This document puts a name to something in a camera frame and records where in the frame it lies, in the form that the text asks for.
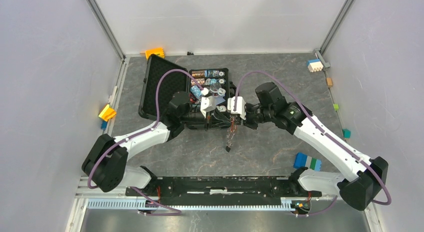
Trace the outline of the small wooden cube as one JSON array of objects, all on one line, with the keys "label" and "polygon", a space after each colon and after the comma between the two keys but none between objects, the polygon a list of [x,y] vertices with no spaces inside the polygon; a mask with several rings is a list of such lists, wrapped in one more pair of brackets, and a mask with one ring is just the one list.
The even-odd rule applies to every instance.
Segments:
[{"label": "small wooden cube", "polygon": [[326,84],[329,88],[331,88],[333,86],[333,80],[332,78],[327,77],[326,78]]}]

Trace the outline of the blue green brick stack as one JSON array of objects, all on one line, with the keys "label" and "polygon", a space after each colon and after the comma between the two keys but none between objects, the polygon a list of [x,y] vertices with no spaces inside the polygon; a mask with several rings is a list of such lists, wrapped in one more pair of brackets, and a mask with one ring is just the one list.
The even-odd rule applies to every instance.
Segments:
[{"label": "blue green brick stack", "polygon": [[321,170],[322,161],[320,159],[313,158],[311,156],[305,155],[303,153],[297,153],[294,159],[293,167],[295,169],[301,167],[307,167],[314,171]]}]

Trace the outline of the red keyring carabiner with rings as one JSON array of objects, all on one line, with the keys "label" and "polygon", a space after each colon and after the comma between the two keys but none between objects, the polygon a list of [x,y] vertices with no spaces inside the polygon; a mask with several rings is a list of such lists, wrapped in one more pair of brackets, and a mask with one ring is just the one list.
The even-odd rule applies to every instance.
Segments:
[{"label": "red keyring carabiner with rings", "polygon": [[225,146],[225,150],[226,152],[230,152],[231,148],[233,146],[233,138],[235,136],[237,130],[237,117],[236,116],[232,116],[230,118],[230,127],[227,130],[227,142],[226,142],[226,146]]}]

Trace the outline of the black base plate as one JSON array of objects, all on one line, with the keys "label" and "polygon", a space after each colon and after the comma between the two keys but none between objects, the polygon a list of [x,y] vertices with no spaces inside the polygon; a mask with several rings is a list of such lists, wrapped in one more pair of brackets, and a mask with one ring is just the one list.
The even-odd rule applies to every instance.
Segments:
[{"label": "black base plate", "polygon": [[279,205],[281,198],[321,197],[287,176],[157,177],[141,192],[164,205]]}]

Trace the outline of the small blue block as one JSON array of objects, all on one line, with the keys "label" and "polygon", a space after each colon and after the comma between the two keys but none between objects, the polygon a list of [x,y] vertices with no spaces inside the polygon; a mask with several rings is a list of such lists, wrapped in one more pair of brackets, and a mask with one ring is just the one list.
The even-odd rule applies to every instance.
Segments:
[{"label": "small blue block", "polygon": [[101,125],[100,125],[100,128],[101,128],[101,130],[105,131],[107,129],[107,126],[108,126],[108,122],[107,121],[102,121],[101,122]]}]

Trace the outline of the black poker chip case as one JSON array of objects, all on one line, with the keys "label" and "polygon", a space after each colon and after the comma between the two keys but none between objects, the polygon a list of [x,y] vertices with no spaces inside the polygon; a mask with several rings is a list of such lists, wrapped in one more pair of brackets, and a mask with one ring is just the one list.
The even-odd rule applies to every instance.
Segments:
[{"label": "black poker chip case", "polygon": [[206,117],[200,111],[201,91],[197,84],[214,92],[216,109],[227,111],[228,98],[235,95],[236,86],[230,81],[228,68],[192,69],[187,75],[179,72],[181,66],[156,55],[147,60],[143,91],[138,108],[140,117],[156,120],[157,114],[167,110],[173,95],[186,92],[191,105],[190,112],[183,118],[189,129],[204,129]]}]

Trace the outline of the yellow orange toy block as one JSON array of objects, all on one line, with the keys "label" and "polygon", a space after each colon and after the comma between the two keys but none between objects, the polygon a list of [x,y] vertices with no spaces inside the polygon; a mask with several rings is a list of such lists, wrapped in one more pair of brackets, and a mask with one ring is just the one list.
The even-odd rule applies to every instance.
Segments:
[{"label": "yellow orange toy block", "polygon": [[102,110],[100,111],[98,117],[105,121],[108,122],[109,120],[111,120],[112,118],[114,118],[116,116],[117,112],[115,111],[115,109],[113,109],[110,104],[106,104]]}]

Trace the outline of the blue white toy block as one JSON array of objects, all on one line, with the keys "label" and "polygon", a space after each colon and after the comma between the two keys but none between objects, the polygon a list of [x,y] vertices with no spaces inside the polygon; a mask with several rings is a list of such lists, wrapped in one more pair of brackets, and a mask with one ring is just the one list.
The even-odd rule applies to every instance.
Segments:
[{"label": "blue white toy block", "polygon": [[324,69],[323,63],[320,61],[320,59],[313,59],[308,60],[307,62],[307,68],[310,72],[319,72]]}]

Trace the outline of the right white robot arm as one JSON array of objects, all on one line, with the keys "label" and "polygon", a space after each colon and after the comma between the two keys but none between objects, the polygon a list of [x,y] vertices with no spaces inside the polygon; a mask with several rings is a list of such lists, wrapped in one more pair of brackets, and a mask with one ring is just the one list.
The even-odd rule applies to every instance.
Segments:
[{"label": "right white robot arm", "polygon": [[306,142],[331,162],[338,172],[315,171],[301,166],[290,176],[289,190],[295,196],[307,191],[340,196],[350,207],[363,211],[386,189],[388,162],[371,158],[354,149],[332,131],[304,105],[287,102],[277,85],[267,82],[255,90],[259,103],[245,102],[241,96],[228,99],[227,109],[236,122],[252,129],[260,123],[277,128]]}]

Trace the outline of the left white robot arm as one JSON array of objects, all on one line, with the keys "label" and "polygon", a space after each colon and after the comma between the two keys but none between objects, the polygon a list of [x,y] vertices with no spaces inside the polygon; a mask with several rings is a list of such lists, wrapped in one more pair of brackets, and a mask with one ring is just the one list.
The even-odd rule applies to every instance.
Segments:
[{"label": "left white robot arm", "polygon": [[157,182],[147,169],[131,167],[127,162],[135,155],[177,137],[188,121],[192,104],[186,92],[176,92],[168,107],[151,125],[118,137],[99,136],[82,165],[88,176],[87,186],[111,192],[119,186],[136,187],[144,195],[157,190]]}]

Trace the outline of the teal cube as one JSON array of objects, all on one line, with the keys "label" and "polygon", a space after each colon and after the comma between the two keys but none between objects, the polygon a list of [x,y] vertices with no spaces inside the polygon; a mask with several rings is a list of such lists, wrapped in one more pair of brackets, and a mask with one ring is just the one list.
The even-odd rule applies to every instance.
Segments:
[{"label": "teal cube", "polygon": [[343,134],[345,139],[349,139],[351,137],[352,133],[349,129],[344,128],[344,129],[342,129],[342,134]]}]

